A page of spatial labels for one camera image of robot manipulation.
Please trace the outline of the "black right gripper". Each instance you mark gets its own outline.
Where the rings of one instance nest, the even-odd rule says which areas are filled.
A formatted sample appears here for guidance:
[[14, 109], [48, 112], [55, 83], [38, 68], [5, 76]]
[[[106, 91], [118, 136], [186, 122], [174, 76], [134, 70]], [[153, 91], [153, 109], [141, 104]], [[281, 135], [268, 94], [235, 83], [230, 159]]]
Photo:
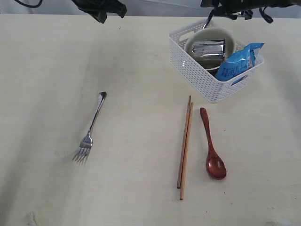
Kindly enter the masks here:
[[210, 19], [218, 16], [236, 20], [241, 16], [249, 20], [253, 17], [253, 9], [258, 8], [260, 15], [266, 21], [273, 20], [265, 13], [266, 8], [286, 8], [291, 5], [291, 0], [202, 0], [200, 4], [202, 8], [213, 8], [209, 14]]

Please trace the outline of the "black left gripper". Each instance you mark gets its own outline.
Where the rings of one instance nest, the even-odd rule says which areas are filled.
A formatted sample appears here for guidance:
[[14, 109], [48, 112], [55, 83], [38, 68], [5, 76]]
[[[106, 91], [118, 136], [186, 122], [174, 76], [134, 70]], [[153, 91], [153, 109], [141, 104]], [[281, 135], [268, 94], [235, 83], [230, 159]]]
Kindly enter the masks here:
[[72, 2], [83, 12], [90, 12], [90, 15], [98, 22], [104, 24], [107, 19], [107, 13], [115, 13], [123, 18], [127, 13], [127, 7], [121, 2], [111, 0], [72, 0]]

